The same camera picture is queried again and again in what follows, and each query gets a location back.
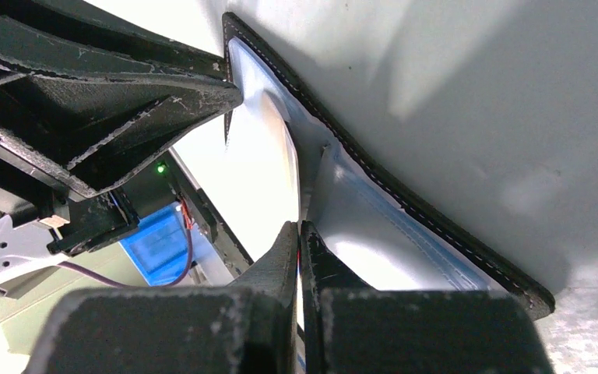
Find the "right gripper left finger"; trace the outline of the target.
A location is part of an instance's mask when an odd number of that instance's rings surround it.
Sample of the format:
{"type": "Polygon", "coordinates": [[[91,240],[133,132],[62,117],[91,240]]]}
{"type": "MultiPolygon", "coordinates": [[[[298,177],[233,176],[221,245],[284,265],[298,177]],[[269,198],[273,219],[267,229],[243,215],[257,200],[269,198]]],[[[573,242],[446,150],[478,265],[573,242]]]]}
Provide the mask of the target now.
{"type": "Polygon", "coordinates": [[[28,373],[292,373],[297,224],[219,287],[86,288],[52,309],[28,373]]]}

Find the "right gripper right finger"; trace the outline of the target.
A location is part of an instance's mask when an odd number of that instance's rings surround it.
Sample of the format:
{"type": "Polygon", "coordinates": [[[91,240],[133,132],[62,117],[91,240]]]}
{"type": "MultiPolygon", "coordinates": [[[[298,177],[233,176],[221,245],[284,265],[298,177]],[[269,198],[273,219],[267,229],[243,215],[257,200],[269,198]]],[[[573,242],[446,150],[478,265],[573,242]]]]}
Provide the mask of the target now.
{"type": "Polygon", "coordinates": [[[527,313],[496,291],[378,291],[301,225],[309,373],[550,373],[527,313]]]}

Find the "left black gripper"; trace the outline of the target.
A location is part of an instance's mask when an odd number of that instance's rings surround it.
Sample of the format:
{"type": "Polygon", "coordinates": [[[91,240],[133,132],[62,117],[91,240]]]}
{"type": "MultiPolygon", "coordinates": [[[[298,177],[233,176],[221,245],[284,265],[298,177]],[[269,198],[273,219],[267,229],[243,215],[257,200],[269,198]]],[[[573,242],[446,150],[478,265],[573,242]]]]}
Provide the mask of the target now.
{"type": "Polygon", "coordinates": [[[111,245],[139,226],[115,188],[241,102],[217,55],[85,1],[0,1],[0,218],[53,254],[111,245]]]}

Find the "black card holder wallet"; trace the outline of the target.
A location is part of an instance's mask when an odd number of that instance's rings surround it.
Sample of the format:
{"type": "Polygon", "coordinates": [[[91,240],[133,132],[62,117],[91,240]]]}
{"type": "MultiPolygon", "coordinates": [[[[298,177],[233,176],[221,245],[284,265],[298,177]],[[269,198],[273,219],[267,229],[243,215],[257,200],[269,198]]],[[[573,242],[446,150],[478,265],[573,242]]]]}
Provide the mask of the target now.
{"type": "Polygon", "coordinates": [[[400,180],[385,170],[361,147],[348,131],[328,111],[309,85],[304,83],[294,69],[244,20],[233,12],[225,12],[222,17],[223,53],[226,59],[227,78],[234,80],[234,63],[229,57],[227,43],[237,38],[244,41],[254,54],[271,68],[274,77],[289,90],[290,95],[298,99],[301,105],[314,117],[318,118],[344,146],[346,153],[354,159],[357,166],[371,178],[373,184],[392,197],[392,201],[401,206],[401,210],[410,217],[433,231],[462,253],[474,265],[478,266],[506,291],[518,298],[531,319],[538,320],[555,311],[555,299],[542,284],[519,269],[504,256],[475,238],[457,223],[439,212],[429,202],[422,199],[400,180]]]}

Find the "orange credit card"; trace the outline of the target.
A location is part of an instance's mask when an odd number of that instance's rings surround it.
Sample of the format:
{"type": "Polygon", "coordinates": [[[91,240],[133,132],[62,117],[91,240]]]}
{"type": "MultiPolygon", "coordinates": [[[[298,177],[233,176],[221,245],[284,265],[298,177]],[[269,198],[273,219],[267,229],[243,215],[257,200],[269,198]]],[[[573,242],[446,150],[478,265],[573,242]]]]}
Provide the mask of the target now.
{"type": "Polygon", "coordinates": [[[298,221],[300,210],[296,150],[269,93],[255,93],[233,113],[227,160],[236,177],[236,228],[257,260],[285,222],[298,221]]]}

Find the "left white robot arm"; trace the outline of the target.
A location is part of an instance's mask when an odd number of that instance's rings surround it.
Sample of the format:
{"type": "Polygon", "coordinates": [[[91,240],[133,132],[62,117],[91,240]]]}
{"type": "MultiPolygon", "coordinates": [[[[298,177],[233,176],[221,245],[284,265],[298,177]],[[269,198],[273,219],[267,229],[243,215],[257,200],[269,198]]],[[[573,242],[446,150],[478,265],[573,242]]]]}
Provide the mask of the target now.
{"type": "Polygon", "coordinates": [[[0,295],[134,232],[128,183],[242,102],[223,58],[84,1],[0,1],[0,295]]]}

